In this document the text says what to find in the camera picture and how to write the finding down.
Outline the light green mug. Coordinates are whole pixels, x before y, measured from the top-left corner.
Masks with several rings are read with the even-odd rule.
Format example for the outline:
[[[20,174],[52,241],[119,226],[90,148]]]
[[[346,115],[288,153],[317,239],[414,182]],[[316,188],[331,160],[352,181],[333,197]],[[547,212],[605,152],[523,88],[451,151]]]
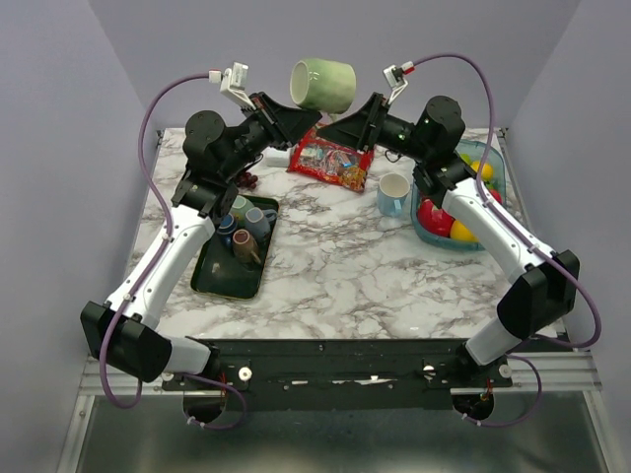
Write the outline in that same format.
[[[307,57],[299,60],[290,76],[292,102],[316,110],[334,122],[345,113],[356,96],[357,78],[347,63]]]

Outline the light blue mug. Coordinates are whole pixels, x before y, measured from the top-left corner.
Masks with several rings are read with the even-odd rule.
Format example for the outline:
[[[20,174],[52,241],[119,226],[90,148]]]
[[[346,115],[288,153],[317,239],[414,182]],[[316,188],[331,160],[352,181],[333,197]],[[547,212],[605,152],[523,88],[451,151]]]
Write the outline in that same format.
[[[377,206],[386,217],[399,217],[411,186],[407,178],[396,172],[383,175],[379,181]]]

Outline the brown striped mug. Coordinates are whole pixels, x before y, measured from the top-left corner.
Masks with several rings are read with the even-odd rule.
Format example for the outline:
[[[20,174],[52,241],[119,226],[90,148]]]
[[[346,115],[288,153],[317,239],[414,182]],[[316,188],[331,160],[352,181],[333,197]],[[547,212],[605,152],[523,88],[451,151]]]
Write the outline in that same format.
[[[239,229],[233,233],[232,248],[241,263],[261,264],[257,242],[248,230]]]

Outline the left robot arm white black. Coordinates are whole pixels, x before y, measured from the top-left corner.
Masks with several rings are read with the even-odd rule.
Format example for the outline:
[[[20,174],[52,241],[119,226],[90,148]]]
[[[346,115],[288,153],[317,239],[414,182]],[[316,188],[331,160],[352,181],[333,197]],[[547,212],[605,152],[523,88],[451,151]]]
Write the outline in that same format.
[[[98,304],[89,302],[80,320],[100,376],[113,367],[142,382],[164,372],[184,373],[198,389],[219,374],[207,345],[158,333],[165,304],[199,249],[214,235],[238,196],[237,176],[269,148],[296,145],[320,120],[316,110],[289,107],[265,93],[250,95],[245,120],[225,123],[212,110],[185,124],[183,176],[165,212],[166,220],[127,279]]]

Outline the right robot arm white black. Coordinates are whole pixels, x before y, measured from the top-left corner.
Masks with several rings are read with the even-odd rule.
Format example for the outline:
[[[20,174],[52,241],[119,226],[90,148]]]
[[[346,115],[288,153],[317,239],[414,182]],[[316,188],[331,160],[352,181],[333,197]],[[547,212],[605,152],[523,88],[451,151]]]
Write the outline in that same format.
[[[390,114],[386,99],[373,94],[357,112],[320,128],[318,136],[356,151],[381,146],[414,160],[421,194],[463,223],[493,256],[511,287],[497,316],[469,338],[454,361],[456,379],[467,386],[489,374],[489,364],[574,307],[580,262],[570,250],[557,252],[526,231],[477,183],[457,154],[464,132],[458,103],[431,98],[417,123]]]

